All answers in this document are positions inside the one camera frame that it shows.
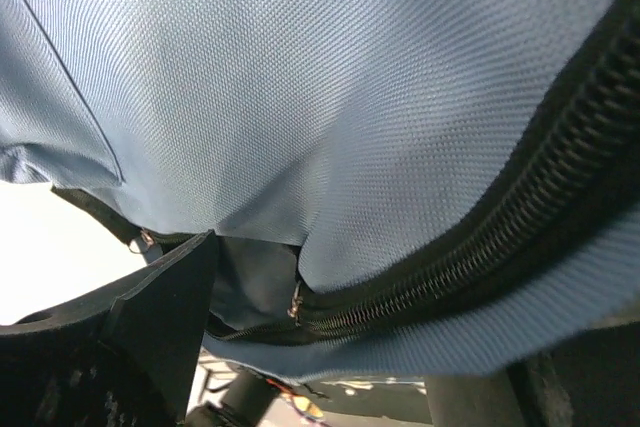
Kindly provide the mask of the blue student backpack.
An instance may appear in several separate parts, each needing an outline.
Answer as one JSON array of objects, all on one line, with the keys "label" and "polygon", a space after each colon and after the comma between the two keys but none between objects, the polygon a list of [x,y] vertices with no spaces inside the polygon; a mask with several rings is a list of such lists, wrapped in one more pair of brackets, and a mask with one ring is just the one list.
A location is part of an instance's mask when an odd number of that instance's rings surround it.
[{"label": "blue student backpack", "polygon": [[613,0],[1,0],[1,177],[214,231],[282,318],[467,214]]}]

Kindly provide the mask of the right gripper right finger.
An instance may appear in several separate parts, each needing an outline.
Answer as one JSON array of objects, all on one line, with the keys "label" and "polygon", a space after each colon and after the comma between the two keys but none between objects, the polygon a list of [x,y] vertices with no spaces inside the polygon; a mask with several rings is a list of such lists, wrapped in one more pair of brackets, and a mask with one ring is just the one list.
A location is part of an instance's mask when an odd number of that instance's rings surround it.
[{"label": "right gripper right finger", "polygon": [[605,325],[487,376],[428,376],[435,426],[637,426],[639,324]]}]

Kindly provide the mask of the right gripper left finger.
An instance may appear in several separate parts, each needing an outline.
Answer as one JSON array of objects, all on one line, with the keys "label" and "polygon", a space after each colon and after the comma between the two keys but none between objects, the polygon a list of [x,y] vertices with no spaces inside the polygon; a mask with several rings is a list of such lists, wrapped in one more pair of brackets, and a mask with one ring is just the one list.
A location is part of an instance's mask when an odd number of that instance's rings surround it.
[{"label": "right gripper left finger", "polygon": [[176,426],[218,260],[197,235],[150,265],[1,329],[4,426]]}]

